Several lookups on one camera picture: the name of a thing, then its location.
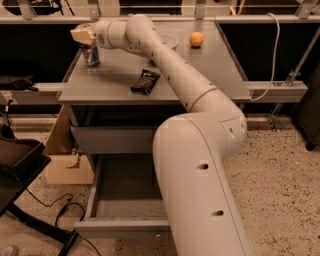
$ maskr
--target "table top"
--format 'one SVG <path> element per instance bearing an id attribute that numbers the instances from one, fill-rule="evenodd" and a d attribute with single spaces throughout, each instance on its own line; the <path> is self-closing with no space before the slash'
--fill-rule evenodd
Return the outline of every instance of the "table top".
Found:
<path id="1" fill-rule="evenodd" d="M 250 99 L 245 82 L 213 21 L 158 21 L 159 33 L 178 38 L 176 51 L 198 69 L 232 100 Z M 201 31 L 205 41 L 201 48 L 191 48 L 189 36 Z M 163 76 L 157 81 L 151 95 L 131 92 L 142 69 L 159 72 L 145 57 L 123 50 L 99 48 L 100 64 L 88 67 L 83 56 L 77 61 L 59 101 L 64 104 L 118 105 L 170 104 L 179 100 Z"/>
<path id="2" fill-rule="evenodd" d="M 9 204 L 13 203 L 22 194 L 49 162 L 50 158 L 48 156 L 41 156 L 20 177 L 21 182 L 0 173 L 0 216 L 5 213 Z"/>

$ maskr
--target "can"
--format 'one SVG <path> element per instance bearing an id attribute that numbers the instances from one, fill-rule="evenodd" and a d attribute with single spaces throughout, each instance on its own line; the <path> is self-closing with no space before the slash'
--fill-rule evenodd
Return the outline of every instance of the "can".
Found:
<path id="1" fill-rule="evenodd" d="M 81 52 L 89 67 L 98 66 L 100 63 L 97 45 L 81 45 Z"/>

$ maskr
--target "white cable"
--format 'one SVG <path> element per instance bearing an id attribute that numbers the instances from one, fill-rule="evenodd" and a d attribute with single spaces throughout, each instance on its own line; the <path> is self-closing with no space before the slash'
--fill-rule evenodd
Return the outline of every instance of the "white cable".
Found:
<path id="1" fill-rule="evenodd" d="M 276 41 L 275 41 L 274 49 L 273 49 L 272 74 L 271 74 L 270 86 L 265 90 L 265 92 L 262 95 L 260 95 L 257 98 L 251 99 L 251 101 L 257 101 L 257 100 L 260 100 L 261 98 L 263 98 L 270 90 L 270 87 L 273 86 L 274 72 L 275 72 L 275 67 L 276 67 L 278 41 L 279 41 L 279 37 L 280 37 L 280 24 L 279 24 L 277 17 L 273 13 L 267 13 L 267 15 L 270 16 L 271 18 L 273 18 L 277 23 L 277 37 L 276 37 Z"/>

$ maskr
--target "beige object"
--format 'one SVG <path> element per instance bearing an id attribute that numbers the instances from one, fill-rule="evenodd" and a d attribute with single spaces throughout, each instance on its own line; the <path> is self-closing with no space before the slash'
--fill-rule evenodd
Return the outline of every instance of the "beige object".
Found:
<path id="1" fill-rule="evenodd" d="M 73 138 L 67 110 L 62 106 L 46 143 L 51 162 L 44 170 L 48 184 L 92 184 L 94 172 L 85 155 L 72 155 Z"/>

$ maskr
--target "terrazzo floor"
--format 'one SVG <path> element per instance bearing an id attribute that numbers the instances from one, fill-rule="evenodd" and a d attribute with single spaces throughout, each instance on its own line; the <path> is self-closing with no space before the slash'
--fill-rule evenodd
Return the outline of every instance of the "terrazzo floor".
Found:
<path id="1" fill-rule="evenodd" d="M 288 116 L 277 119 L 278 131 L 265 116 L 247 116 L 248 136 L 240 151 L 225 163 L 255 255 L 320 255 L 320 149 L 309 152 L 306 141 Z M 45 142 L 55 118 L 16 118 L 13 129 L 18 138 Z M 44 174 L 29 186 L 46 204 L 66 193 L 86 207 L 89 185 L 48 185 Z M 31 215 L 54 224 L 66 200 L 50 208 L 23 193 L 16 204 Z M 79 208 L 66 212 L 59 226 L 72 230 L 81 216 Z M 104 256 L 176 256 L 172 238 L 92 239 Z M 4 214 L 0 218 L 0 248 L 15 244 L 19 255 L 58 255 L 62 248 L 52 240 Z M 79 238 L 69 255 L 97 255 Z"/>

